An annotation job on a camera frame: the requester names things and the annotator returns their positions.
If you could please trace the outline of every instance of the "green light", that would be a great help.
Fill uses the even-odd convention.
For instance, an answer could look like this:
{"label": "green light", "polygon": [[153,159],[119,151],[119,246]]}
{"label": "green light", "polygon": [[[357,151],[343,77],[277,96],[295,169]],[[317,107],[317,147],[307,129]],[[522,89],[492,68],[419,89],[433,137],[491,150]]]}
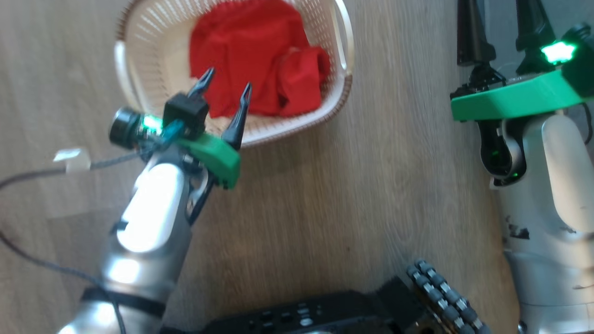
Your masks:
{"label": "green light", "polygon": [[551,64],[571,60],[575,50],[575,46],[563,42],[557,42],[541,49],[542,53],[546,55],[546,60]]}
{"label": "green light", "polygon": [[156,133],[157,135],[160,135],[161,131],[163,131],[163,120],[154,116],[146,115],[143,118],[143,127]]}

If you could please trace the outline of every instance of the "wood grain surface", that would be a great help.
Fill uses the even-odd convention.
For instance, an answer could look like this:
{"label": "wood grain surface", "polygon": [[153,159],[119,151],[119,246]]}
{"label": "wood grain surface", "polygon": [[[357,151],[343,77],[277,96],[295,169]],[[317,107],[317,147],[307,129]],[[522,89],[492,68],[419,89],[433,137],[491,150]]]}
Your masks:
{"label": "wood grain surface", "polygon": [[[49,166],[64,147],[103,159],[125,104],[112,47],[125,0],[0,1],[0,177]],[[495,333],[519,308],[472,124],[451,119],[456,2],[347,0],[355,82],[332,122],[242,152],[233,191],[194,228],[166,324],[198,329],[308,296],[372,291],[424,257]],[[96,272],[139,162],[0,194],[0,226],[46,259]],[[0,250],[0,333],[55,332],[85,284]]]}

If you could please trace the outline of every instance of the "white basket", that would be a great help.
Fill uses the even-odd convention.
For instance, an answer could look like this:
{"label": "white basket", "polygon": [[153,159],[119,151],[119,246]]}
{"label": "white basket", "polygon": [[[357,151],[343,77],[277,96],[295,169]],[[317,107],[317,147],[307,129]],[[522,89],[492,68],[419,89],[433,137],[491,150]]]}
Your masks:
{"label": "white basket", "polygon": [[[248,116],[244,146],[288,136],[328,121],[342,108],[350,93],[355,48],[343,0],[285,1],[301,13],[310,44],[322,46],[330,55],[331,71],[322,85],[322,105],[316,111],[293,118]],[[219,2],[133,0],[130,3],[121,20],[115,62],[119,83],[133,108],[160,116],[169,97],[192,87],[196,79],[189,74],[189,37],[196,19]],[[224,117],[207,118],[206,129],[220,134],[228,123],[229,119]]]}

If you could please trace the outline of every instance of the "white cable holder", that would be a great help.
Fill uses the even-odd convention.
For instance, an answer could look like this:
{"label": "white cable holder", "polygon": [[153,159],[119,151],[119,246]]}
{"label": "white cable holder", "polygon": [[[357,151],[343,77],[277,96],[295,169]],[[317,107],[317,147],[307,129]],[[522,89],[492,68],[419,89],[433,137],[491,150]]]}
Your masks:
{"label": "white cable holder", "polygon": [[67,174],[84,172],[91,169],[89,151],[83,147],[57,151],[53,161],[65,162]]}

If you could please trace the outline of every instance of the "red garment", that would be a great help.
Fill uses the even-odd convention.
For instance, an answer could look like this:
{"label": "red garment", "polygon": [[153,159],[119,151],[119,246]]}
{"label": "red garment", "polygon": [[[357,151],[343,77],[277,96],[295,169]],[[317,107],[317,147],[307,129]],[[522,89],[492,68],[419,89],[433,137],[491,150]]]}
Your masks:
{"label": "red garment", "polygon": [[247,82],[250,114],[294,116],[321,105],[330,58],[310,47],[301,15],[282,0],[222,2],[204,14],[189,44],[190,70],[216,73],[205,97],[210,116],[233,116]]}

